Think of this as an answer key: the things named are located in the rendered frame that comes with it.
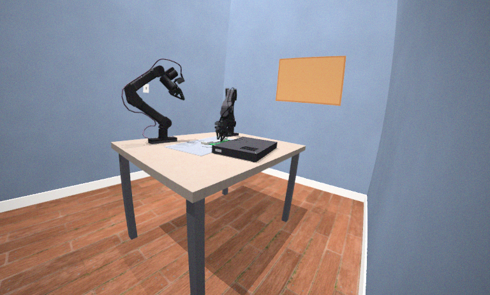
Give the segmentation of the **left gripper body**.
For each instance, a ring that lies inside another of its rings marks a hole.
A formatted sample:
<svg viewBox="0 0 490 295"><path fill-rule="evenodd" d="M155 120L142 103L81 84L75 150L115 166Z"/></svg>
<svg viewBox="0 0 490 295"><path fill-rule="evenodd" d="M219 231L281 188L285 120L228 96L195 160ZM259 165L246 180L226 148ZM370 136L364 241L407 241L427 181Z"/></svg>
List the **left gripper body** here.
<svg viewBox="0 0 490 295"><path fill-rule="evenodd" d="M225 120L223 121L223 120L221 120L220 122L219 122L219 121L217 121L217 123L223 123L223 126L215 126L216 130L219 130L220 132L221 132L222 130L226 131L227 133L228 133L228 132L230 132L230 129L228 129L228 128L227 128L227 126L228 126L228 121L225 121ZM226 127L226 128L225 128L225 127Z"/></svg>

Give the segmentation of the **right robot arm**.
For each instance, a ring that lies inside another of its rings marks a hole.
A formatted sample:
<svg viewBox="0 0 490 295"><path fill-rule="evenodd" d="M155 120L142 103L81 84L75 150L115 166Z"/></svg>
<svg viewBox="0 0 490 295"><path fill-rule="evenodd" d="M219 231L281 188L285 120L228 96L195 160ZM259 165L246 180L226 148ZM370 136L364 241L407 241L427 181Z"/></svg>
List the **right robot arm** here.
<svg viewBox="0 0 490 295"><path fill-rule="evenodd" d="M167 73L166 73L167 72ZM166 74L166 75L165 75ZM146 85L148 82L152 81L156 77L160 77L160 82L165 85L169 80L173 80L178 76L177 71L174 67L165 71L164 67L157 66L154 69L149 70L147 73L134 80L132 83L128 84L125 89L125 95L127 102L140 109L142 112L153 118L155 121L159 122L158 138L148 139L151 142L162 141L162 140L174 140L177 137L168 137L168 128L171 127L172 121L154 110L148 104L146 104L141 97L137 94L142 86ZM128 92L127 92L128 90ZM160 128L161 127L161 128ZM164 130L163 130L164 129Z"/></svg>

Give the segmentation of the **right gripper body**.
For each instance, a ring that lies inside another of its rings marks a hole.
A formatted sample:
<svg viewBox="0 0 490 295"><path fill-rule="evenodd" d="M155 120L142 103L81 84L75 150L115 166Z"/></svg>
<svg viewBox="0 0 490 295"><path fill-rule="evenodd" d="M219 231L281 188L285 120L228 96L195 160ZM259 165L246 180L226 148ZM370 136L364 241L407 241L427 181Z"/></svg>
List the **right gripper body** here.
<svg viewBox="0 0 490 295"><path fill-rule="evenodd" d="M177 78L177 79L180 79ZM175 83L177 81L177 79L175 79L173 82L171 80L169 80L166 84L165 84L165 87L168 89L168 92L171 94L178 86L177 84Z"/></svg>

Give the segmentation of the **green circuit board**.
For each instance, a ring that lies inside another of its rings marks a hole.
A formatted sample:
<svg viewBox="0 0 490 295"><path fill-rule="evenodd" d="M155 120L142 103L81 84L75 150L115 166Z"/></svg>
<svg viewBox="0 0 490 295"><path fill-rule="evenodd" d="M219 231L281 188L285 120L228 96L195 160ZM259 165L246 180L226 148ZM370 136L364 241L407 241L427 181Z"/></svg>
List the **green circuit board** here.
<svg viewBox="0 0 490 295"><path fill-rule="evenodd" d="M226 141L229 141L228 140L228 137L225 137L222 140L222 142L226 142ZM218 140L214 140L214 141L210 141L210 142L201 142L201 144L204 144L204 145L215 145L215 144L219 144L219 143L222 143L222 142L220 141L220 139L218 139Z"/></svg>

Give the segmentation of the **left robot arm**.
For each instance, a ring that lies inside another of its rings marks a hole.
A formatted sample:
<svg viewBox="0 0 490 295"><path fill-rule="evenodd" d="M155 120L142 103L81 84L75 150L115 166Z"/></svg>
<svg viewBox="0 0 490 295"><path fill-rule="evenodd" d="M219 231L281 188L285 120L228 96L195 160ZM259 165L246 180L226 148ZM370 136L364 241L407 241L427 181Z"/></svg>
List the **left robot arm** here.
<svg viewBox="0 0 490 295"><path fill-rule="evenodd" d="M229 88L225 88L225 94L227 94L227 97L225 98L225 101L222 104L222 108L221 108L222 111L220 111L220 114L222 116L221 119L223 121L224 120L228 121L228 129L230 129L230 132L228 132L227 136L238 135L239 133L235 134L235 132L234 132L234 127L236 126L236 121L235 121L235 117L234 117L234 103L235 103L235 97L237 100L237 89L233 88L233 90L231 90ZM227 100L228 100L228 102L227 102ZM231 102L229 102L229 101L231 101ZM232 106L231 106L231 104L232 104ZM231 106L231 108L230 108L230 106ZM224 111L225 111L225 113L224 113Z"/></svg>

